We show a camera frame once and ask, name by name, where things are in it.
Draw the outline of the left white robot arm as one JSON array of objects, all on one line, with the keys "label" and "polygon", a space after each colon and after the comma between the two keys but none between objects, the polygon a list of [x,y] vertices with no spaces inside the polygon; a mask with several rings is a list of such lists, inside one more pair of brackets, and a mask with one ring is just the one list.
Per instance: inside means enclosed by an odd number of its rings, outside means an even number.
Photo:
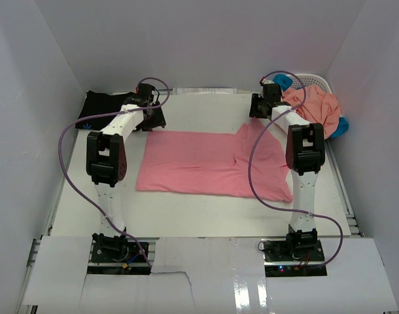
[{"label": "left white robot arm", "polygon": [[122,114],[99,131],[92,131],[86,142],[86,172],[94,183],[101,213],[100,233],[120,236],[126,231],[122,218],[120,182],[128,169],[125,142],[134,131],[151,131],[166,126],[159,91],[141,83],[121,107]]}]

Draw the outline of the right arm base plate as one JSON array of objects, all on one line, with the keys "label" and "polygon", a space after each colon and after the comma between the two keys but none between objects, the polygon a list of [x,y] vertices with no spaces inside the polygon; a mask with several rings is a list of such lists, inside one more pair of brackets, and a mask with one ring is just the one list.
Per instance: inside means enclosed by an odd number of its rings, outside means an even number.
[{"label": "right arm base plate", "polygon": [[263,239],[257,249],[263,253],[267,278],[326,277],[328,275],[321,241],[313,249],[291,253],[286,241]]}]

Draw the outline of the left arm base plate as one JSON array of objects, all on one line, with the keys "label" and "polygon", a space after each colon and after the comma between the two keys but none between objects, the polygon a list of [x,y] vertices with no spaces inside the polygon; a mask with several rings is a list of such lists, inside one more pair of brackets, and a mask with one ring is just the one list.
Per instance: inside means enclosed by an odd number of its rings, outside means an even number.
[{"label": "left arm base plate", "polygon": [[153,263],[153,242],[141,241],[138,245],[124,235],[93,234],[87,274],[150,275],[151,267],[144,254]]}]

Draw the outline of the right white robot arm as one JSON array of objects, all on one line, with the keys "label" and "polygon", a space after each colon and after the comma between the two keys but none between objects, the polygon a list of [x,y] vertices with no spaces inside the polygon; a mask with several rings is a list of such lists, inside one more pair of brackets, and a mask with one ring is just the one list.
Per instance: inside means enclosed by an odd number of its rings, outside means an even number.
[{"label": "right white robot arm", "polygon": [[279,84],[263,78],[262,92],[253,94],[251,118],[268,118],[287,134],[285,158],[292,175],[293,205],[284,241],[265,246],[270,256],[286,255],[299,261],[309,258],[317,248],[317,229],[313,217],[315,185],[325,162],[324,129],[322,124],[302,118],[297,110],[283,101]]}]

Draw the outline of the pink t shirt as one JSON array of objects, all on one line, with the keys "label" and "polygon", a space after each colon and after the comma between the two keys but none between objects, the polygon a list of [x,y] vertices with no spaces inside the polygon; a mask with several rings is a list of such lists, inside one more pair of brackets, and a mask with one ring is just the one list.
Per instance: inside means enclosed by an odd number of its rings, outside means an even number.
[{"label": "pink t shirt", "polygon": [[154,131],[136,181],[142,192],[176,192],[290,203],[288,167],[279,140],[259,120],[236,133]]}]

